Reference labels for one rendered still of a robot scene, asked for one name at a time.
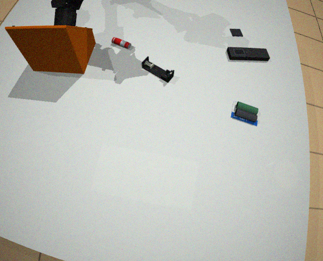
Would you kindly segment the red and grey battery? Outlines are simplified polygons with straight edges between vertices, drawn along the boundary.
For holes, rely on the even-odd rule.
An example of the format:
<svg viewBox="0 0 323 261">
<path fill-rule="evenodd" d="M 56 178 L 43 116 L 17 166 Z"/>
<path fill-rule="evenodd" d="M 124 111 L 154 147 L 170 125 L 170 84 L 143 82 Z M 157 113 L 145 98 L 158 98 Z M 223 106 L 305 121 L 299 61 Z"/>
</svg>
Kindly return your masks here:
<svg viewBox="0 0 323 261">
<path fill-rule="evenodd" d="M 118 39 L 118 38 L 113 38 L 112 43 L 117 44 L 117 45 L 122 46 L 127 49 L 129 49 L 131 47 L 131 43 L 121 40 L 121 39 Z"/>
</svg>

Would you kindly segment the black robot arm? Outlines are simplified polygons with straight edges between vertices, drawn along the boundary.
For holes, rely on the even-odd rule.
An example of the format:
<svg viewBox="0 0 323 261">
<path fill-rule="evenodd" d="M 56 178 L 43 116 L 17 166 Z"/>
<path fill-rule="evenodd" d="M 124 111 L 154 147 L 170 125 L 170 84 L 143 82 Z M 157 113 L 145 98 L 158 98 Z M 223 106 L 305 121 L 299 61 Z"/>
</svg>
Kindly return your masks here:
<svg viewBox="0 0 323 261">
<path fill-rule="evenodd" d="M 51 6 L 55 9 L 54 26 L 76 26 L 77 13 L 83 0 L 52 0 Z"/>
</svg>

